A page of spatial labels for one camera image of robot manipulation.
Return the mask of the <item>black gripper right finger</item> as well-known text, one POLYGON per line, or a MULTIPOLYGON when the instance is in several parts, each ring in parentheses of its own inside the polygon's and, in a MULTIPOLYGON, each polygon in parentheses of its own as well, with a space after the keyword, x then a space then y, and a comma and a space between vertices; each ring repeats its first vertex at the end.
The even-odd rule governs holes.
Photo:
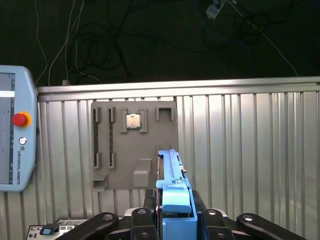
POLYGON ((235 220, 217 208, 207 208, 197 191, 193 191, 197 212, 199 240, 303 240, 291 232, 257 214, 242 213, 235 220))

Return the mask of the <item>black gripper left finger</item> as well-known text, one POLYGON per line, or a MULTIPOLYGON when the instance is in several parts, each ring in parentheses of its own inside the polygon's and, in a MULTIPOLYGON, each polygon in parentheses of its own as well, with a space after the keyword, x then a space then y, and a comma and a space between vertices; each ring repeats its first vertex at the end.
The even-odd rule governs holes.
POLYGON ((58 237, 59 240, 158 240, 156 191, 145 192, 143 207, 119 218, 102 212, 58 237))

